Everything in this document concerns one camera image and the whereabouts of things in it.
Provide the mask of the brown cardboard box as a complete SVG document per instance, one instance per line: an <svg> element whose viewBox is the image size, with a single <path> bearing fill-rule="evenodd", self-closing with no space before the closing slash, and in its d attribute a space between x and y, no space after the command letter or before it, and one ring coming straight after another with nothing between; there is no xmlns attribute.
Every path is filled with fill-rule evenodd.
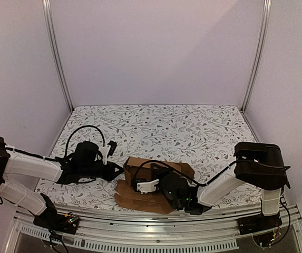
<svg viewBox="0 0 302 253"><path fill-rule="evenodd" d="M116 193L114 199L119 207L128 208L135 211L154 212L160 214L169 214L174 211L166 198L160 192L141 194L135 192L131 187L131 180L136 169L143 162L149 159L129 157L123 165L125 179L117 180L115 187ZM167 162L164 163L183 172L185 175L194 178L195 171L188 163ZM150 165L147 164L141 168L138 177L151 179Z"/></svg>

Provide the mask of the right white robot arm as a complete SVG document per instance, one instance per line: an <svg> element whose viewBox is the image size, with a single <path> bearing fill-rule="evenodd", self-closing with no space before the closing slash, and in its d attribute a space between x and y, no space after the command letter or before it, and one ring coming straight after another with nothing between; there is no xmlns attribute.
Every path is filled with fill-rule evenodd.
<svg viewBox="0 0 302 253"><path fill-rule="evenodd" d="M261 214L255 217L255 226L267 229L279 213L279 200L283 187L288 187L288 166L284 164L279 146L267 143L239 142L235 145L235 161L231 162L206 183L176 172L163 162L151 165L153 190L159 190L174 210L201 215L214 204L243 185L251 184L261 190Z"/></svg>

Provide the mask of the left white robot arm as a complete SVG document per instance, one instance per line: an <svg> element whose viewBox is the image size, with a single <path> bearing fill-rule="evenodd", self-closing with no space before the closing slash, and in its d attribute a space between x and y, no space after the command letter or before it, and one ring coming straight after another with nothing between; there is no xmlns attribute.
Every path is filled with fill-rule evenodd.
<svg viewBox="0 0 302 253"><path fill-rule="evenodd" d="M73 153L50 158L16 149L0 137L0 197L27 209L48 228L55 229L61 221L49 197L33 192L8 175L21 174L61 185L80 183L81 179L112 181L123 172L121 166L108 161L115 149L113 141L102 147L84 141L77 144Z"/></svg>

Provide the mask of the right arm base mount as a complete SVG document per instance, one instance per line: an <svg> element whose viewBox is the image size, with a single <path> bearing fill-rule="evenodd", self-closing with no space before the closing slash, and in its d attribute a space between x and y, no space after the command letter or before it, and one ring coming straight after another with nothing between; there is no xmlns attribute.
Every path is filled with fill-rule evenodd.
<svg viewBox="0 0 302 253"><path fill-rule="evenodd" d="M241 235L260 232L282 225L280 212L272 216L264 216L263 213L237 219L238 230Z"/></svg>

